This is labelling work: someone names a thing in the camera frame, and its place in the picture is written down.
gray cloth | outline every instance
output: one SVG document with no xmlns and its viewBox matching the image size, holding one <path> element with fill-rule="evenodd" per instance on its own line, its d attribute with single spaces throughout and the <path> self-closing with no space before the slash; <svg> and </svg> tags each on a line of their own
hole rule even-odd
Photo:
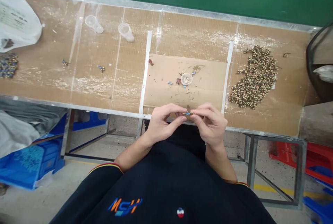
<svg viewBox="0 0 333 224">
<path fill-rule="evenodd" d="M 29 146 L 39 136 L 33 126 L 0 110 L 0 158 Z"/>
<path fill-rule="evenodd" d="M 67 112 L 66 108 L 3 98 L 0 98 L 0 110 L 29 123 L 39 132 L 40 137 L 49 133 Z"/>
</svg>

concrete floor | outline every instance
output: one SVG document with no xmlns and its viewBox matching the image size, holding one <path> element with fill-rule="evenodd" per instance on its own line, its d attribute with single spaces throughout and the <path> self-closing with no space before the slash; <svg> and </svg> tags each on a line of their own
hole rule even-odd
<svg viewBox="0 0 333 224">
<path fill-rule="evenodd" d="M 138 119 L 113 116 L 110 127 L 118 131 L 136 133 Z M 101 134 L 105 127 L 77 131 L 72 136 L 71 148 L 77 147 Z M 245 136 L 241 133 L 227 131 L 224 142 L 230 157 L 243 156 Z M 133 140 L 119 137 L 105 137 L 77 154 L 99 156 L 115 159 Z M 259 141 L 256 168 L 272 180 L 277 186 L 292 193 L 295 170 L 268 157 L 272 143 Z M 66 162 L 65 167 L 53 175 L 53 181 L 48 186 L 40 187 L 33 192 L 10 187 L 7 194 L 0 196 L 0 220 L 6 224 L 45 224 L 58 212 L 60 207 L 75 191 L 87 173 L 95 164 Z M 239 181 L 246 182 L 247 167 L 244 164 L 233 163 Z M 255 193 L 260 198 L 281 199 L 272 188 L 256 176 Z M 306 178 L 305 194 L 311 197 L 321 197 L 322 187 L 312 178 Z M 304 206 L 302 211 L 279 208 L 267 208 L 277 223 L 311 223 L 310 218 L 316 218 Z"/>
</svg>

workbench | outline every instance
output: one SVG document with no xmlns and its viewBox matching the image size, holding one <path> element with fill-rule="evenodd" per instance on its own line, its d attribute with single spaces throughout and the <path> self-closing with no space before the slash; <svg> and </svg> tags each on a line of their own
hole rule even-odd
<svg viewBox="0 0 333 224">
<path fill-rule="evenodd" d="M 61 152 L 65 159 L 108 161 L 69 152 L 74 121 L 71 109 L 139 118 L 136 138 L 140 136 L 143 120 L 150 119 L 153 110 L 143 105 L 147 55 L 227 62 L 226 90 L 222 105 L 217 107 L 228 120 L 227 130 L 250 137 L 246 138 L 244 158 L 231 160 L 249 166 L 248 183 L 253 187 L 254 174 L 258 174 L 258 140 L 297 143 L 295 197 L 290 198 L 266 178 L 288 201 L 268 200 L 266 205 L 301 208 L 306 143 L 298 139 L 298 133 L 311 88 L 305 49 L 315 27 L 128 0 L 26 1 L 43 25 L 42 36 L 35 45 L 14 50 L 19 56 L 18 70 L 13 79 L 0 80 L 0 94 L 13 100 L 68 108 Z M 104 27 L 102 34 L 85 25 L 88 15 L 97 17 Z M 118 33 L 122 22 L 130 24 L 133 43 Z M 241 109 L 228 102 L 228 95 L 241 78 L 237 70 L 247 64 L 244 50 L 257 44 L 271 50 L 277 60 L 278 81 L 256 110 Z M 63 66 L 63 59 L 68 66 Z M 105 71 L 102 73 L 97 66 L 105 67 Z M 107 124 L 105 134 L 92 141 L 111 134 Z"/>
</svg>

red plastic stool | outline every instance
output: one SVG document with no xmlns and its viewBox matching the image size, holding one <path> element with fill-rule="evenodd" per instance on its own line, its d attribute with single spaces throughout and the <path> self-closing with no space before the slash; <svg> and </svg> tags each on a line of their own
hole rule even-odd
<svg viewBox="0 0 333 224">
<path fill-rule="evenodd" d="M 269 156 L 271 159 L 278 160 L 296 168 L 295 160 L 297 154 L 294 154 L 292 146 L 297 146 L 297 144 L 278 142 L 277 155 L 269 152 Z M 305 173 L 333 185 L 333 177 L 319 173 L 316 169 L 317 166 L 329 169 L 331 172 L 333 171 L 333 149 L 319 144 L 308 143 Z"/>
</svg>

hand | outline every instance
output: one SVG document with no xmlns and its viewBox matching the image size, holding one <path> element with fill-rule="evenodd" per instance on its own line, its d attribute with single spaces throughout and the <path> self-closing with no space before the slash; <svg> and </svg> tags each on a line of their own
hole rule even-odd
<svg viewBox="0 0 333 224">
<path fill-rule="evenodd" d="M 192 121 L 198 126 L 201 138 L 211 146 L 223 143 L 223 134 L 228 121 L 211 103 L 200 105 L 191 110 L 195 115 Z"/>
<path fill-rule="evenodd" d="M 144 133 L 148 137 L 147 140 L 149 140 L 149 143 L 153 145 L 171 136 L 178 126 L 186 121 L 186 116 L 183 115 L 185 112 L 187 112 L 187 109 L 173 103 L 155 108 L 148 129 Z M 171 113 L 176 113 L 177 118 L 168 124 L 167 118 Z"/>
</svg>

